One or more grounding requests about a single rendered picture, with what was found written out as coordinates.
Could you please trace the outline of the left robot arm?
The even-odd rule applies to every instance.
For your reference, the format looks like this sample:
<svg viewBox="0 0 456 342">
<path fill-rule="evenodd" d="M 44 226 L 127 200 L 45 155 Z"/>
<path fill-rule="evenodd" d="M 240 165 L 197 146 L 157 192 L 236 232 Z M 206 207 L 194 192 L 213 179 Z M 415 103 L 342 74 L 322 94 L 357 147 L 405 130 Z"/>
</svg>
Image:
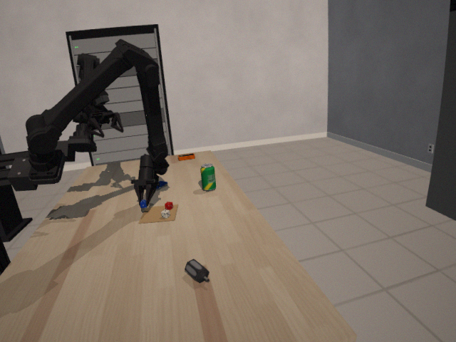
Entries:
<svg viewBox="0 0 456 342">
<path fill-rule="evenodd" d="M 89 58 L 88 58 L 89 57 Z M 78 54 L 78 62 L 77 65 L 80 66 L 79 71 L 79 78 L 83 80 L 94 68 L 96 68 L 100 64 L 100 59 L 97 56 L 89 55 L 82 53 Z M 82 66 L 82 67 L 81 67 Z M 98 113 L 102 111 L 107 111 L 107 108 L 104 106 L 109 100 L 108 94 L 103 91 L 99 94 L 89 105 L 87 105 L 74 119 L 73 122 L 79 123 L 76 125 L 76 131 L 73 135 L 78 136 L 69 136 L 69 139 L 89 139 L 93 141 L 93 134 L 86 132 L 86 123 L 88 123 L 89 117 L 91 113 Z M 94 142 L 94 141 L 93 141 Z M 94 142 L 96 145 L 96 143 Z"/>
</svg>

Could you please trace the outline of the tan mat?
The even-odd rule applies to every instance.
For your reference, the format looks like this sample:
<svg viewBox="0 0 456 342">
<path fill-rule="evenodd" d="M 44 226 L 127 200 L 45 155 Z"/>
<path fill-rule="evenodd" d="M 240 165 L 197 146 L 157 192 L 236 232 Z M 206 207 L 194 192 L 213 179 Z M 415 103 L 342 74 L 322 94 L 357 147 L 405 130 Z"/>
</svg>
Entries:
<svg viewBox="0 0 456 342">
<path fill-rule="evenodd" d="M 140 218 L 139 224 L 174 221 L 177 214 L 177 208 L 178 204 L 174 204 L 173 208 L 169 209 L 170 216 L 168 218 L 163 218 L 161 211 L 165 209 L 165 206 L 147 207 Z"/>
</svg>

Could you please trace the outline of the white die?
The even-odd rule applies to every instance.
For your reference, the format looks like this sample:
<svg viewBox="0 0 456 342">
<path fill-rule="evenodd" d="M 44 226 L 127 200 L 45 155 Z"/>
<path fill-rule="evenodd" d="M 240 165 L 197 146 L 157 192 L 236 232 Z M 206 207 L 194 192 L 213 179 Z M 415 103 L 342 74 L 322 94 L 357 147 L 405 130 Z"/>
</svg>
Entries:
<svg viewBox="0 0 456 342">
<path fill-rule="evenodd" d="M 169 210 L 163 210 L 161 212 L 163 218 L 168 218 L 170 216 L 170 211 Z"/>
</svg>

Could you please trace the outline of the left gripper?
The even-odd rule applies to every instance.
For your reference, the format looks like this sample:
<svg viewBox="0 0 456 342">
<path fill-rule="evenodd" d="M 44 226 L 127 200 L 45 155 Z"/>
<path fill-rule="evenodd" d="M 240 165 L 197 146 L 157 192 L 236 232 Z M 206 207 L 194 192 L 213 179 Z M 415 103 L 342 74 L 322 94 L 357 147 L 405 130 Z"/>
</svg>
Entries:
<svg viewBox="0 0 456 342">
<path fill-rule="evenodd" d="M 112 124 L 111 124 L 111 127 L 112 128 L 115 128 L 116 130 L 120 131 L 123 133 L 123 126 L 121 124 L 121 120 L 120 120 L 120 114 L 119 113 L 114 113 L 113 111 L 111 110 L 107 110 L 107 111 L 102 111 L 102 112 L 98 112 L 98 113 L 91 113 L 90 116 L 87 114 L 87 112 L 85 112 L 85 114 L 89 117 L 88 119 L 88 123 L 86 125 L 86 129 L 85 131 L 87 133 L 91 133 L 91 134 L 94 134 L 94 135 L 97 135 L 97 136 L 100 136 L 102 138 L 104 138 L 104 133 L 103 131 L 101 130 L 101 126 L 102 124 L 109 124 L 110 122 L 110 118 L 112 118 Z M 98 118 L 99 117 L 99 118 Z M 117 122 L 120 126 L 120 128 L 117 126 Z M 94 131 L 95 129 L 98 129 L 98 131 L 100 133 L 97 133 L 96 131 Z"/>
</svg>

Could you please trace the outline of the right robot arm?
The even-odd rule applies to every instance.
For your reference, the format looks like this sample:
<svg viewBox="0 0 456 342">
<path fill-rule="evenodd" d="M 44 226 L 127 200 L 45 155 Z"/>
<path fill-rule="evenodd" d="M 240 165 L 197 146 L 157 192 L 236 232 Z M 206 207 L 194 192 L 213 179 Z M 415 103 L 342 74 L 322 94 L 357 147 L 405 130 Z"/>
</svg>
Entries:
<svg viewBox="0 0 456 342">
<path fill-rule="evenodd" d="M 159 66 L 147 52 L 131 43 L 120 39 L 115 45 L 107 58 L 52 109 L 45 109 L 42 114 L 33 115 L 26 121 L 28 161 L 31 164 L 28 175 L 31 180 L 57 178 L 63 153 L 55 149 L 62 132 L 77 114 L 133 66 L 140 85 L 149 141 L 146 148 L 149 155 L 140 157 L 140 167 L 153 168 L 153 179 L 157 181 L 157 174 L 167 172 L 169 164 L 164 158 L 168 149 L 158 89 Z"/>
</svg>

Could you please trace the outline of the green and yellow striped soda can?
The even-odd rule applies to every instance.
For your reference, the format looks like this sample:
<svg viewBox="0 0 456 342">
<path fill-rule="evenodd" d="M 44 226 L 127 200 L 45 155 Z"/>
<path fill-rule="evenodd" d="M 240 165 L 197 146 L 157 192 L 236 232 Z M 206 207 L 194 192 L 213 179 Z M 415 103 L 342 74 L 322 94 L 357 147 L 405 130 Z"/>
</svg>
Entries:
<svg viewBox="0 0 456 342">
<path fill-rule="evenodd" d="M 215 172 L 213 164 L 203 164 L 201 169 L 202 189 L 212 191 L 216 188 Z"/>
</svg>

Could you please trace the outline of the orange digital multimeter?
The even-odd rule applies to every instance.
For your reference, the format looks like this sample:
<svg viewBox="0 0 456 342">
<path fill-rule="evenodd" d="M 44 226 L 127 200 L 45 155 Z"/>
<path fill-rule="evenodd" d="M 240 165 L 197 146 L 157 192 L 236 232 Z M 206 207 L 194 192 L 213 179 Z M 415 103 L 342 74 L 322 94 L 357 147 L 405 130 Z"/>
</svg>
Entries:
<svg viewBox="0 0 456 342">
<path fill-rule="evenodd" d="M 179 158 L 179 161 L 181 161 L 181 160 L 191 160 L 191 159 L 195 159 L 195 155 L 194 155 L 194 153 L 186 154 L 186 155 L 178 155 L 178 158 Z"/>
</svg>

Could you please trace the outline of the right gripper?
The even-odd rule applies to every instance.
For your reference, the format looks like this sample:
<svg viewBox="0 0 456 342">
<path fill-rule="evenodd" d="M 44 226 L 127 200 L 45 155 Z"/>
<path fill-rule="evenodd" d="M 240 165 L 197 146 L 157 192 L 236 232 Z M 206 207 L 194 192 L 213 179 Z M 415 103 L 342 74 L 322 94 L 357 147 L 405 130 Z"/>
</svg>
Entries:
<svg viewBox="0 0 456 342">
<path fill-rule="evenodd" d="M 151 167 L 146 167 L 146 169 L 140 167 L 139 180 L 131 180 L 131 184 L 134 184 L 135 192 L 138 196 L 139 205 L 143 199 L 144 190 L 146 190 L 146 205 L 148 206 L 156 191 L 156 186 L 160 186 L 160 183 L 153 179 L 153 170 Z"/>
</svg>

